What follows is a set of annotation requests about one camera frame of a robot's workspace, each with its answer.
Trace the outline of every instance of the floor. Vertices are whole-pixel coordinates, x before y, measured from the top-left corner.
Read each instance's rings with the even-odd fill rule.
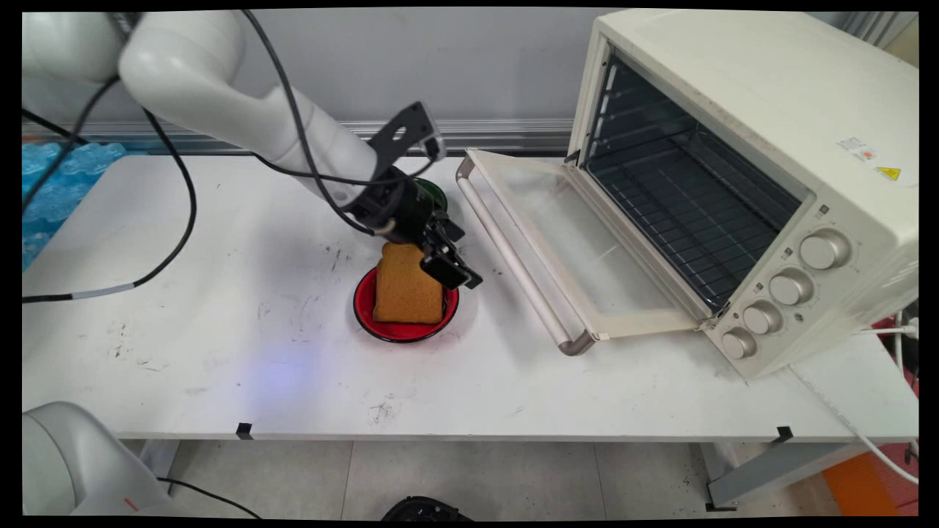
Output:
[[[273,519],[380,520],[409,495],[473,520],[840,515],[821,475],[736,512],[706,512],[704,463],[686,443],[191,441],[170,476]],[[195,516],[246,517],[189,489],[171,493]]]

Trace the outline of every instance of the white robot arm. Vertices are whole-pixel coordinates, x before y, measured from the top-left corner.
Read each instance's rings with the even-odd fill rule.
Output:
[[[298,175],[310,167],[284,89],[277,85],[256,99],[231,86],[245,46],[235,12],[148,12],[126,42],[113,15],[24,13],[23,73],[98,84],[119,73],[131,95],[153,114],[250,150],[292,171],[322,197],[313,179]],[[332,201],[389,241],[421,247],[422,269],[445,287],[480,284],[482,278],[453,246],[463,230],[393,167],[413,145],[433,159],[445,156],[424,106],[409,105],[366,143],[299,91],[292,92],[317,172],[365,182],[398,181],[360,186],[324,180]]]
[[[231,86],[244,56],[244,35],[232,11],[150,12],[134,28],[118,71],[147,110],[187,129],[250,150],[285,169],[309,171],[284,89],[262,98]],[[320,172],[369,181],[376,153],[296,89],[307,141]],[[298,179],[314,194],[311,179]],[[336,204],[365,189],[325,182]]]

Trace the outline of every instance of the black object on floor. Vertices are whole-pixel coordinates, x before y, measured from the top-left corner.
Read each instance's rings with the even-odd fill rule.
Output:
[[[452,506],[429,497],[407,497],[407,499],[392,506],[381,520],[440,520],[440,521],[466,521],[472,519],[464,516]]]

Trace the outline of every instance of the gray wall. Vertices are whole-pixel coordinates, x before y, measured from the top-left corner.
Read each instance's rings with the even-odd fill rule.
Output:
[[[291,83],[340,121],[384,121],[415,100],[436,119],[573,118],[593,19],[618,8],[259,9]],[[816,11],[833,25],[844,11]],[[235,87],[276,80],[247,24]],[[23,106],[71,123],[93,87],[23,79]],[[141,121],[121,86],[89,122]]]

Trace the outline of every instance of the toaster oven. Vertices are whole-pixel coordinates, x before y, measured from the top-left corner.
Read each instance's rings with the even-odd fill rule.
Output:
[[[468,149],[456,178],[568,355],[695,330],[751,378],[918,297],[918,70],[805,13],[599,17],[564,162]]]

